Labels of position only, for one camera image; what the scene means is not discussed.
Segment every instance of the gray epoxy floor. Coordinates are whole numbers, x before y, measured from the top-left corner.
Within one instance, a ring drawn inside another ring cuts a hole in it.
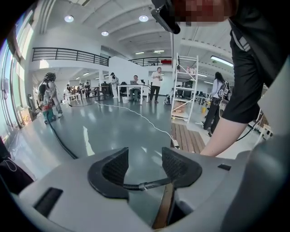
[[[128,107],[147,117],[156,127],[170,133],[171,107],[163,104],[140,102],[118,103],[117,99],[101,101],[100,104]],[[91,99],[73,106],[92,104]],[[62,105],[63,117],[52,123],[64,144],[78,157],[121,147],[129,147],[129,169],[125,183],[139,184],[166,177],[162,168],[161,148],[170,147],[167,134],[153,128],[144,118],[111,106],[92,104],[84,107]],[[20,130],[10,151],[16,160],[22,161],[36,176],[42,178],[57,165],[71,157],[57,142],[49,126],[38,118]],[[149,225],[152,225],[159,209],[163,187],[146,192],[131,192],[131,208]]]

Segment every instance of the recessed light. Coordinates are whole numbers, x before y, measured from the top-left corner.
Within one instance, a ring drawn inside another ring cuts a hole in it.
[[[72,15],[65,16],[64,21],[66,21],[67,23],[73,22],[73,16]]]
[[[224,60],[224,59],[221,59],[221,58],[219,58],[219,57],[216,57],[216,56],[211,56],[211,59],[212,59],[212,60],[219,61],[219,62],[224,63],[224,64],[226,64],[226,65],[228,65],[228,66],[231,66],[231,67],[234,66],[232,63],[230,63],[230,62],[228,62],[228,61],[226,61],[226,60]]]
[[[101,34],[102,34],[103,36],[108,36],[108,35],[109,35],[109,32],[107,32],[107,31],[103,31]]]
[[[139,17],[139,20],[140,20],[141,22],[147,22],[147,21],[148,21],[148,17],[147,17],[146,15],[141,15],[141,16]]]

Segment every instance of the railing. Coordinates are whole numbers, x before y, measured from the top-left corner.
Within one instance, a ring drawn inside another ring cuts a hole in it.
[[[33,48],[32,61],[36,60],[76,60],[109,66],[109,59],[68,48]]]
[[[171,66],[172,58],[171,57],[147,57],[140,59],[129,60],[135,64],[139,64],[141,66]]]

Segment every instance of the black cable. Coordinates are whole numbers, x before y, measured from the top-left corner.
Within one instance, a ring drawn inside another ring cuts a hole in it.
[[[263,115],[261,115],[260,119],[255,122],[255,124],[252,126],[252,128],[243,137],[239,138],[236,142],[245,138],[254,129],[255,125],[262,119],[262,117],[263,117]]]
[[[56,133],[55,129],[53,128],[53,126],[51,125],[49,119],[48,119],[48,112],[46,113],[46,118],[48,121],[48,124],[51,128],[51,130],[53,131],[55,137],[57,138],[58,142],[60,143],[60,145],[63,147],[63,149],[65,149],[65,151],[74,159],[78,159],[78,157],[62,142],[62,140],[60,139],[60,137],[58,136],[58,134]],[[144,182],[144,183],[140,183],[140,184],[123,184],[123,188],[127,189],[127,190],[133,190],[133,191],[145,191],[148,189],[153,189],[162,185],[166,185],[171,183],[169,178],[165,178],[165,179],[160,179],[160,180],[156,180],[156,181],[152,181],[152,182]]]

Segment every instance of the white table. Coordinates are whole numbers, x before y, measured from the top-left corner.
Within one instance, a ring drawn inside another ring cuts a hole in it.
[[[68,102],[70,102],[70,101],[71,101],[71,97],[74,97],[74,96],[76,96],[78,100],[81,100],[80,94],[77,93],[77,94],[73,94],[73,95],[68,95],[68,96],[66,96]]]
[[[146,102],[148,102],[148,98],[149,98],[149,86],[148,85],[118,85],[118,102],[121,101],[120,99],[120,88],[121,87],[126,87],[127,88],[127,97],[129,99],[129,88],[140,88],[141,89],[141,99],[140,99],[140,105],[142,105],[143,102],[143,89],[144,88],[148,88],[147,91],[147,99]]]

